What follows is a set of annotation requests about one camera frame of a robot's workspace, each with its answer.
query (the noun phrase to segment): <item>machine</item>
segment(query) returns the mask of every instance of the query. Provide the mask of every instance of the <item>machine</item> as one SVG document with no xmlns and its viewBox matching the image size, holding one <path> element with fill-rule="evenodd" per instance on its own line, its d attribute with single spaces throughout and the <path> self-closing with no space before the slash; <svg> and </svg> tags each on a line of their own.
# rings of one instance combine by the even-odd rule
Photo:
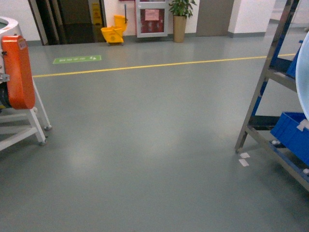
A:
<svg viewBox="0 0 309 232">
<path fill-rule="evenodd" d="M 45 145 L 52 128 L 31 74 L 28 45 L 16 20 L 0 16 L 0 151 L 35 134 Z M 9 122 L 28 120 L 28 125 Z"/>
</svg>

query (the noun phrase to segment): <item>yellow mop bucket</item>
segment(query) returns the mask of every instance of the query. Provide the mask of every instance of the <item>yellow mop bucket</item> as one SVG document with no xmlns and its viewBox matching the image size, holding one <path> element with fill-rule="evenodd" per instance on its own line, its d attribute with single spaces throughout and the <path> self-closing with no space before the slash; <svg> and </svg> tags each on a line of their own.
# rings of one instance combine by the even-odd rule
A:
<svg viewBox="0 0 309 232">
<path fill-rule="evenodd" d="M 114 15 L 115 27 L 101 28 L 106 42 L 110 43 L 123 43 L 123 32 L 126 30 L 127 19 L 126 19 L 126 4 L 125 4 L 125 16 Z"/>
<path fill-rule="evenodd" d="M 120 27 L 123 31 L 126 30 L 126 17 L 123 15 L 114 15 L 114 22 L 116 27 Z"/>
<path fill-rule="evenodd" d="M 120 27 L 101 28 L 104 39 L 108 43 L 123 43 L 123 29 Z"/>
</svg>

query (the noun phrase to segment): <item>dark doorway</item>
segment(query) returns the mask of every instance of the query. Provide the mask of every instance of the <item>dark doorway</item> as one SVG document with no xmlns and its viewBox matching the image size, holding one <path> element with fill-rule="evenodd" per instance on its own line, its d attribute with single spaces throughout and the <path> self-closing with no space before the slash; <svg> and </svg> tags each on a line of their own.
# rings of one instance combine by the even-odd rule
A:
<svg viewBox="0 0 309 232">
<path fill-rule="evenodd" d="M 48 45 L 105 41 L 100 31 L 104 25 L 101 0 L 29 0 L 29 3 L 32 8 L 37 5 Z M 94 20 L 95 8 L 98 12 Z"/>
</svg>

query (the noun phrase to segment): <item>metal frame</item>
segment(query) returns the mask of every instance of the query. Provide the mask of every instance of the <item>metal frame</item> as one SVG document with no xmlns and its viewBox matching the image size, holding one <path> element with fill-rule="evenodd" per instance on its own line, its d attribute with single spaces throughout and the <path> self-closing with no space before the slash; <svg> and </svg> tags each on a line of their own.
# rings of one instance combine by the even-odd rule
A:
<svg viewBox="0 0 309 232">
<path fill-rule="evenodd" d="M 1 126 L 0 134 L 13 134 L 7 139 L 0 141 L 0 151 L 7 147 L 35 134 L 40 145 L 46 144 L 46 138 L 43 130 L 40 126 L 37 115 L 41 118 L 44 130 L 49 131 L 52 126 L 50 125 L 47 117 L 44 105 L 41 101 L 38 89 L 33 81 L 36 104 L 33 109 L 19 110 L 20 114 L 10 114 L 6 116 L 0 116 L 0 123 L 14 122 L 27 119 L 30 123 L 28 126 Z"/>
<path fill-rule="evenodd" d="M 259 81 L 257 83 L 253 98 L 251 100 L 247 115 L 243 126 L 239 133 L 238 140 L 235 145 L 236 152 L 240 152 L 244 142 L 249 134 L 253 137 L 267 152 L 273 154 L 278 163 L 282 165 L 305 189 L 309 190 L 309 177 L 304 174 L 302 169 L 298 168 L 288 157 L 286 157 L 278 147 L 274 146 L 258 131 L 269 131 L 276 125 L 279 117 L 275 116 L 256 116 L 256 111 L 259 107 L 263 93 L 267 87 L 269 79 L 293 90 L 296 92 L 295 79 L 285 75 L 286 70 L 283 70 L 281 63 L 288 62 L 278 58 L 278 54 L 284 41 L 287 30 L 291 24 L 292 18 L 299 0 L 287 0 L 284 7 L 279 25 L 275 36 L 271 43 L 264 67 L 262 69 Z"/>
</svg>

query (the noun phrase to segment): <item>blue plastic bin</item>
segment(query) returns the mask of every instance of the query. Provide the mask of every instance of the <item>blue plastic bin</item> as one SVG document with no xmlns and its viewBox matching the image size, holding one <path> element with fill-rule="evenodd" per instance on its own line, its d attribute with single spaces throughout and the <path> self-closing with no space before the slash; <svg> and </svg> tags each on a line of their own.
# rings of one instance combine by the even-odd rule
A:
<svg viewBox="0 0 309 232">
<path fill-rule="evenodd" d="M 304 119 L 306 116 L 303 113 L 283 112 L 270 133 L 309 165 L 309 130 L 296 128 Z"/>
</svg>

